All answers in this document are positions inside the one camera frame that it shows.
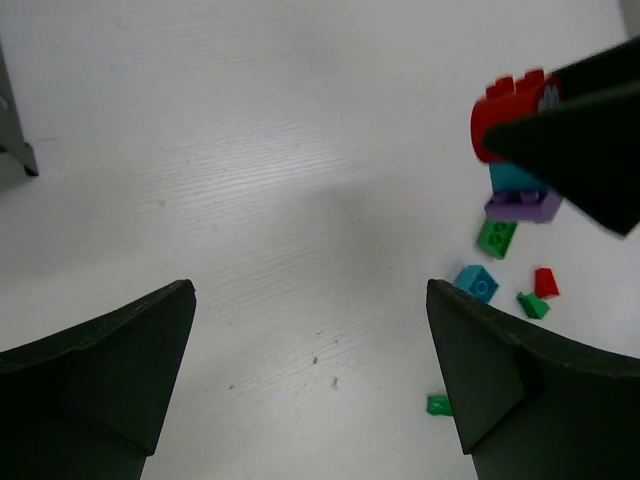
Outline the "red flower lego brick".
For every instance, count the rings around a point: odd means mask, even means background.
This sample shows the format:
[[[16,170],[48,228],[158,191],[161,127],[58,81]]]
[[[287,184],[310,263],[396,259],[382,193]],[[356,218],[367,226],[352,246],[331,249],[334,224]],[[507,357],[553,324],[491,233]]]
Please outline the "red flower lego brick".
[[[519,78],[498,78],[471,112],[471,144],[478,160],[484,164],[504,162],[482,144],[489,129],[555,108],[563,98],[559,77],[543,69],[530,70]]]

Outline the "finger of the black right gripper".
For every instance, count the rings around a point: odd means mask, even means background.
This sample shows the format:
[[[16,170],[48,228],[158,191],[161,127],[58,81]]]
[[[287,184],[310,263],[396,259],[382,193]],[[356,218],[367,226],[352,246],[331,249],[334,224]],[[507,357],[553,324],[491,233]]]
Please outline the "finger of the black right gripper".
[[[564,100],[639,80],[638,36],[555,70]]]
[[[639,225],[639,83],[630,82],[490,129],[483,145],[602,227]]]

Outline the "purple curved lego brick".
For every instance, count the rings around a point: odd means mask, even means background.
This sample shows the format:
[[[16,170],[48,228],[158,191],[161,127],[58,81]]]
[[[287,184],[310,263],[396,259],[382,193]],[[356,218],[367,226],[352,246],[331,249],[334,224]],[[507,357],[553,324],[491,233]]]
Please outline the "purple curved lego brick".
[[[550,223],[562,201],[552,190],[501,191],[493,193],[484,210],[493,221]]]

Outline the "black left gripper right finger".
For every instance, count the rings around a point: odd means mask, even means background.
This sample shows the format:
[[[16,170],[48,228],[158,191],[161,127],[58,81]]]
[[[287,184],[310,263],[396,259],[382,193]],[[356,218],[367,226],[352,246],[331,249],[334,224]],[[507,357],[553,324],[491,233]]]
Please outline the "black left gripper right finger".
[[[636,479],[639,361],[432,279],[426,311],[464,454],[480,479]]]

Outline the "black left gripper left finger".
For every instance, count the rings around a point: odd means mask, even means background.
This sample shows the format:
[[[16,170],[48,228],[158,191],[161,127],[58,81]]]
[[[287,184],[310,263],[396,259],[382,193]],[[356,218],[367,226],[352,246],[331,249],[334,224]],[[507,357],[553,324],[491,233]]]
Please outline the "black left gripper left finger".
[[[138,479],[154,455],[196,310],[174,281],[1,354],[4,479]]]

